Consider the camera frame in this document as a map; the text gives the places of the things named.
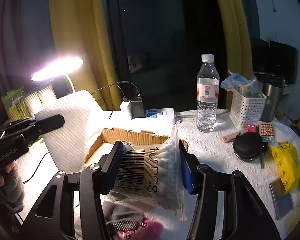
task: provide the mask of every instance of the cardboard box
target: cardboard box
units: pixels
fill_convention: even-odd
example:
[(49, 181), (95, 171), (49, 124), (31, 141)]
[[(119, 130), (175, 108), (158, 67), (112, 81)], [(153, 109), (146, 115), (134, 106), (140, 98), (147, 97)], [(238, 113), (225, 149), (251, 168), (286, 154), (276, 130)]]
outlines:
[[(91, 146), (89, 154), (85, 159), (84, 167), (86, 168), (93, 163), (98, 163), (102, 155), (110, 153), (116, 141), (130, 142), (137, 145), (146, 145), (161, 144), (164, 143), (168, 138), (169, 136), (158, 136), (150, 131), (134, 132), (119, 128), (105, 128), (95, 143)], [(186, 150), (188, 150), (188, 144), (186, 141), (181, 141)]]

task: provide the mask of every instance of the pink plush toy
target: pink plush toy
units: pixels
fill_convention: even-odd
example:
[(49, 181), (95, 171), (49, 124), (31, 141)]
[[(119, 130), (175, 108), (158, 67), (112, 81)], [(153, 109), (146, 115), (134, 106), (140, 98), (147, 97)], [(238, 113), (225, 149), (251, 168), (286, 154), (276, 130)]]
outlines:
[(159, 237), (162, 233), (163, 225), (145, 219), (143, 222), (139, 223), (139, 227), (135, 231), (128, 231), (128, 232), (117, 232), (119, 239), (126, 240), (159, 240)]

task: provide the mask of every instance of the yellow package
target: yellow package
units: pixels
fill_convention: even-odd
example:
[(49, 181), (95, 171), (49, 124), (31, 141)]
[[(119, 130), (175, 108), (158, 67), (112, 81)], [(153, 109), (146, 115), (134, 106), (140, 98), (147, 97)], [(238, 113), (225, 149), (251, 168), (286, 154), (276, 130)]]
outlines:
[(289, 193), (300, 181), (300, 162), (297, 149), (289, 142), (281, 143), (279, 147), (271, 146), (271, 154), (277, 165), (280, 179)]

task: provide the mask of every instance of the black round speaker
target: black round speaker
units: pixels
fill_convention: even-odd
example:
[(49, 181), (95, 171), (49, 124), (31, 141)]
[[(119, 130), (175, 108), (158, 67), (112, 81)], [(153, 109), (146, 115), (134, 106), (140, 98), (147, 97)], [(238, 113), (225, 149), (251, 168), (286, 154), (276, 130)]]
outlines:
[(233, 142), (233, 150), (239, 159), (253, 161), (262, 152), (262, 138), (254, 132), (239, 135)]

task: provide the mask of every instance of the plastic bag of cotton swabs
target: plastic bag of cotton swabs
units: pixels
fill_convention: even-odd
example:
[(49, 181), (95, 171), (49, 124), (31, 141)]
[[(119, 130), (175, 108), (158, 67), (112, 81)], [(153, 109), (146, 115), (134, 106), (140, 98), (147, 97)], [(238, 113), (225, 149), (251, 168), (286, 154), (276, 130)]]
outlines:
[(121, 164), (109, 197), (119, 201), (141, 201), (175, 210), (185, 220), (178, 123), (163, 144), (123, 143)]

